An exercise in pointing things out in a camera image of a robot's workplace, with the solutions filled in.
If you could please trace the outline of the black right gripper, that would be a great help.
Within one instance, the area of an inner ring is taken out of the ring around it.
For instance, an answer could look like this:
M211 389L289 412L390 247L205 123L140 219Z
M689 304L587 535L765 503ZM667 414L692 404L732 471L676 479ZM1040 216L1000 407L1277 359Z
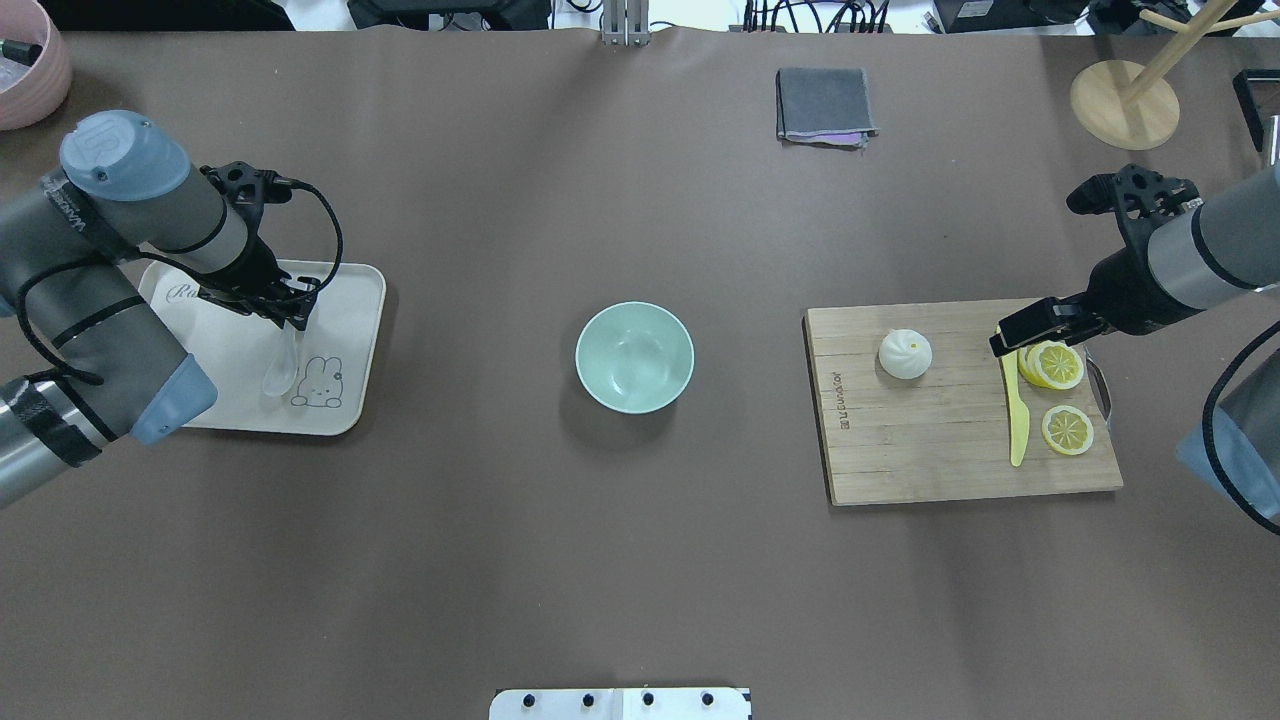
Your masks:
M1137 164L1083 181L1068 208L1079 215L1112 213L1124 249L1094 265L1085 291L1044 297L1001 319L989 337L992 354L1004 357L1046 341L1078 345L1114 332L1151 334L1198 314L1160 287L1147 252L1153 233L1187 215L1187 204L1199 197L1193 181Z

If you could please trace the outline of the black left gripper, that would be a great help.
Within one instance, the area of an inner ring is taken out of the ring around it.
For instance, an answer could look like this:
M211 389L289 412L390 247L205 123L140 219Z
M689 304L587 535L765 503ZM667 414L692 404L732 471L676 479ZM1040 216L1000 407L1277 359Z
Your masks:
M289 273L280 268L274 252L259 236L259 228L266 205L291 201L296 190L310 192L317 200L323 200L323 193L301 179L243 161L204 165L198 170L247 229L246 246L239 255L228 266L200 277L198 296L242 316L257 315L306 332L323 281L301 277L301 290L288 284Z

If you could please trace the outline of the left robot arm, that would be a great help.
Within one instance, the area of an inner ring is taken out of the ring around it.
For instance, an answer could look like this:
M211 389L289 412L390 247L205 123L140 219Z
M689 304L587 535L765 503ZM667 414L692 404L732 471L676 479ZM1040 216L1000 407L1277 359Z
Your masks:
M197 295L303 331L326 282L293 281L259 234L264 208L312 186L242 161L196 167L154 120L123 109L82 119L59 163L3 206L3 315L42 372L3 386L3 505L207 411L218 389L122 266L168 264Z

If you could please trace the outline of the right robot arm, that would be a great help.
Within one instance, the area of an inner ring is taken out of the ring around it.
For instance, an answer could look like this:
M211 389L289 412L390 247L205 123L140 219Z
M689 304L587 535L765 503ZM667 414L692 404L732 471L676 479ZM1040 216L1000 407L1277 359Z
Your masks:
M1151 334L1226 301L1277 292L1276 167L1202 200L1188 179L1129 164L1082 182L1066 204L1075 214L1112 213L1124 249L1093 268L1083 292L1004 318L989 337L995 356L1047 340ZM1242 382L1235 374L1276 336L1268 327L1228 364L1178 447L1189 469L1268 532L1277 530L1277 356Z

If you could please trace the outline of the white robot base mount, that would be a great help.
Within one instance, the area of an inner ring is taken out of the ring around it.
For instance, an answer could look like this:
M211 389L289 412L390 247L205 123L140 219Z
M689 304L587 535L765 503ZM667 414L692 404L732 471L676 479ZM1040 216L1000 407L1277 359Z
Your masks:
M749 689L727 685L506 689L489 719L753 719Z

